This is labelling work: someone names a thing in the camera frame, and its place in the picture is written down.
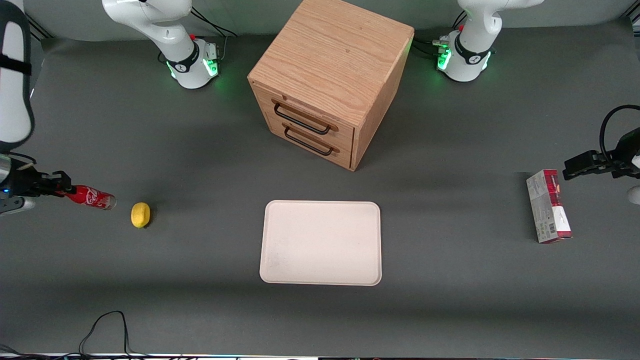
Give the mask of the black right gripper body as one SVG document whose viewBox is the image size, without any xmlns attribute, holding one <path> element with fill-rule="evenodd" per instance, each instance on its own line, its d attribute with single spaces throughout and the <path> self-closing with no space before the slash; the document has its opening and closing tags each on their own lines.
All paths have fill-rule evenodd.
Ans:
<svg viewBox="0 0 640 360">
<path fill-rule="evenodd" d="M 48 182 L 35 165 L 35 159 L 0 160 L 0 199 L 13 197 L 39 198 L 49 196 Z"/>
</svg>

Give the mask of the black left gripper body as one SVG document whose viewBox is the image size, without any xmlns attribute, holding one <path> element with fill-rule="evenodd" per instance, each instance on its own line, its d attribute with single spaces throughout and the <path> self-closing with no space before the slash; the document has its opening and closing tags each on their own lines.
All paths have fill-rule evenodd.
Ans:
<svg viewBox="0 0 640 360">
<path fill-rule="evenodd" d="M 640 152 L 640 128 L 636 128 L 626 133 L 620 138 L 615 149 L 607 152 L 611 162 L 614 164 L 611 171 L 613 179 L 630 177 L 640 178 L 639 162 Z"/>
</svg>

